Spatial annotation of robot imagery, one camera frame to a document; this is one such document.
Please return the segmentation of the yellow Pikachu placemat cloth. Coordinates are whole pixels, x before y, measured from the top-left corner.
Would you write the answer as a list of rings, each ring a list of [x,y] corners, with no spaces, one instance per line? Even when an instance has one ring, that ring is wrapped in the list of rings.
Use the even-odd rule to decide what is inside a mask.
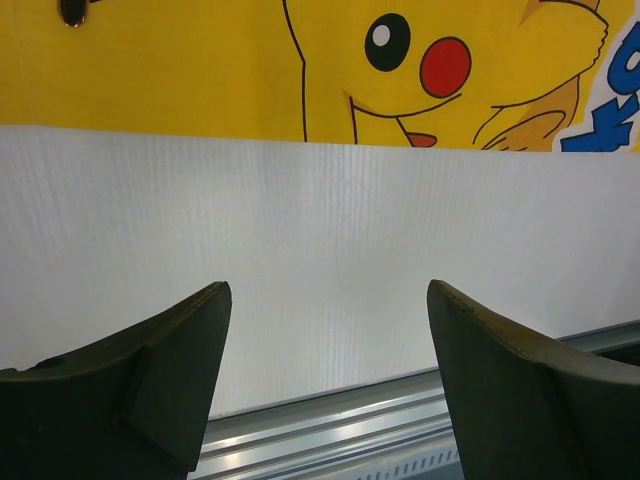
[[[1,121],[118,132],[637,152],[635,1],[1,5]]]

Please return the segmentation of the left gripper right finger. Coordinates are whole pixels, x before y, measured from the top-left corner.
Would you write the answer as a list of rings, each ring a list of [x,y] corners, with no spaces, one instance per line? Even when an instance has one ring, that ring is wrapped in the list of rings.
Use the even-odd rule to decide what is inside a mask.
[[[585,352],[441,280],[427,310],[465,478],[638,478],[637,340]]]

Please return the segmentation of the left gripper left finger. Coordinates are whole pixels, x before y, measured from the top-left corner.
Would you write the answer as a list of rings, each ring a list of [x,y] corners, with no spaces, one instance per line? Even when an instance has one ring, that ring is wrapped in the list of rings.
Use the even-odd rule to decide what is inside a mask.
[[[1,373],[5,479],[184,479],[232,311],[225,282],[85,347]]]

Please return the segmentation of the copper fork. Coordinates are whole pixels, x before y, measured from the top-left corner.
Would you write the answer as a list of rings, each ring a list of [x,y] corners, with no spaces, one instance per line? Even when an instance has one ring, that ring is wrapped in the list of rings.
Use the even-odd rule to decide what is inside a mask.
[[[89,0],[59,0],[58,12],[64,24],[78,28],[86,20]]]

